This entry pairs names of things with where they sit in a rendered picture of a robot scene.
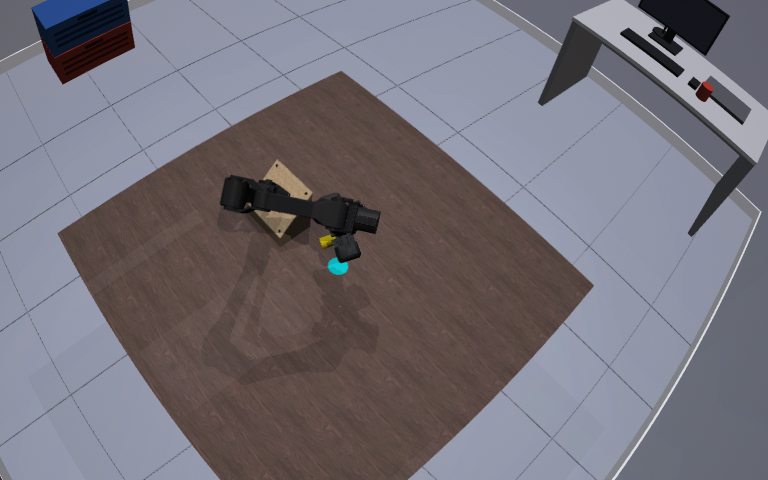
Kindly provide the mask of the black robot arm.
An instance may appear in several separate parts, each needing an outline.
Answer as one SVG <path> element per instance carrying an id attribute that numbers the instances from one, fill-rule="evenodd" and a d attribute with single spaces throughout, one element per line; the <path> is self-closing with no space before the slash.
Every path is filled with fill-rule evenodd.
<path id="1" fill-rule="evenodd" d="M 325 226 L 325 229 L 351 235 L 358 230 L 376 234 L 381 212 L 367 209 L 359 200 L 353 202 L 354 199 L 336 195 L 331 199 L 321 198 L 312 202 L 290 195 L 270 179 L 256 182 L 231 175 L 225 179 L 220 205 L 224 206 L 224 210 L 238 213 L 259 210 L 308 217 Z M 251 203 L 251 206 L 244 208 L 246 203 Z"/>

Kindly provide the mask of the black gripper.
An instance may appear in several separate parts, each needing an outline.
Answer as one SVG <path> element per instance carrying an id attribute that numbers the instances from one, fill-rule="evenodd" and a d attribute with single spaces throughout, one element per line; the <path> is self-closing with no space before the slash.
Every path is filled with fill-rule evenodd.
<path id="1" fill-rule="evenodd" d="M 332 193 L 325 195 L 322 198 L 331 199 L 331 197 L 340 196 L 339 193 Z M 332 231 L 329 230 L 331 237 L 334 237 L 336 239 L 331 240 L 332 245 L 335 250 L 335 254 L 337 256 L 339 263 L 344 263 L 356 258 L 359 258 L 361 256 L 361 251 L 359 249 L 357 241 L 355 241 L 354 236 L 350 233 L 345 232 L 338 232 L 338 231 Z"/>

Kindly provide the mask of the yellow cylinder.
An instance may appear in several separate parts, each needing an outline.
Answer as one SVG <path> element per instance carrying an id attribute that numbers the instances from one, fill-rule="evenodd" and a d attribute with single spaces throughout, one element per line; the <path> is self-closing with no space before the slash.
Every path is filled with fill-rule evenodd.
<path id="1" fill-rule="evenodd" d="M 320 242 L 321 242 L 321 245 L 322 245 L 322 249 L 325 249 L 325 248 L 333 246 L 331 240 L 336 239 L 336 238 L 335 238 L 335 236 L 331 237 L 331 235 L 327 235 L 327 236 L 324 236 L 324 237 L 319 238 L 319 239 L 320 239 Z"/>

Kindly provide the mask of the cyan circle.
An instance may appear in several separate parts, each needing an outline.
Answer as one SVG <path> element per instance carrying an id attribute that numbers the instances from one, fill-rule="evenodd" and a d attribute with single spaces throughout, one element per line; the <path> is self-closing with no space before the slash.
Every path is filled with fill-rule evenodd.
<path id="1" fill-rule="evenodd" d="M 334 275 L 342 275 L 347 269 L 347 262 L 339 263 L 337 258 L 333 258 L 328 262 L 328 270 Z"/>

